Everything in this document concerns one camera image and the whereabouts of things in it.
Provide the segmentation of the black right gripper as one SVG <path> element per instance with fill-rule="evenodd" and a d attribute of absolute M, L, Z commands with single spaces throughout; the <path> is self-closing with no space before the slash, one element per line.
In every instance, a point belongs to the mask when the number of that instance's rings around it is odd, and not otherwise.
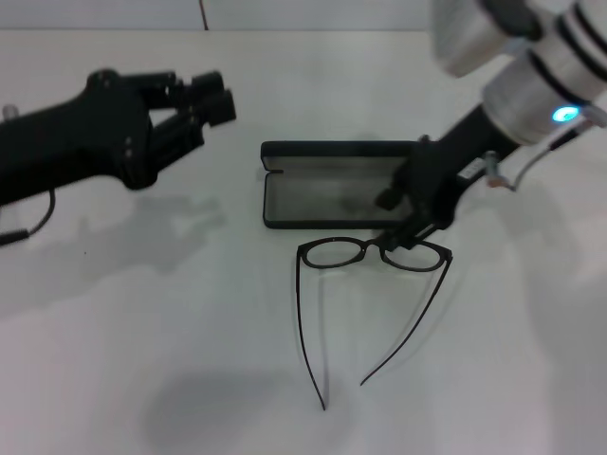
<path fill-rule="evenodd" d="M 440 139 L 421 141 L 410 159 L 395 169 L 375 203 L 381 209 L 415 206 L 423 215 L 414 214 L 397 227 L 385 230 L 377 237 L 377 245 L 386 251 L 412 249 L 437 228 L 448 228 L 454 221 L 459 199 L 476 181 L 459 173 L 488 152 L 496 153 L 501 160 L 507 158 L 511 155 L 511 139 L 491 122 L 480 105 Z"/>

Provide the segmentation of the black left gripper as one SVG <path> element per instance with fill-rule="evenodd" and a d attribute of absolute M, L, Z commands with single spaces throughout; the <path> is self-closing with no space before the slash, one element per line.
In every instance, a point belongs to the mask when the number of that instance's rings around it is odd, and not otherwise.
<path fill-rule="evenodd" d="M 148 108 L 177 109 L 152 130 Z M 144 75 L 138 89 L 113 70 L 93 73 L 72 100 L 1 123 L 1 204 L 96 176 L 144 189 L 155 170 L 204 145 L 205 125 L 234 120 L 217 71 L 189 82 L 174 72 Z"/>

